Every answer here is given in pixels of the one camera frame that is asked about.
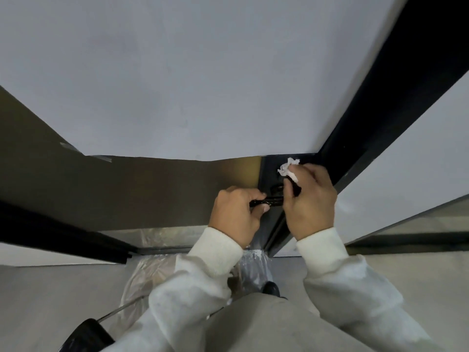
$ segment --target floor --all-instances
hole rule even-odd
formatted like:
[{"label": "floor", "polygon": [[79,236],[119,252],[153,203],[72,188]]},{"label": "floor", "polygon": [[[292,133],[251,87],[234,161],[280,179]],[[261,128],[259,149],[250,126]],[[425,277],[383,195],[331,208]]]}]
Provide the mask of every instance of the floor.
[{"label": "floor", "polygon": [[[469,253],[421,253],[367,257],[402,292],[405,308],[449,351],[469,344]],[[59,349],[83,320],[113,310],[136,260],[126,266],[0,266],[0,343],[5,351]],[[302,287],[301,258],[271,261],[282,295],[315,311]],[[109,328],[112,320],[103,325]]]}]

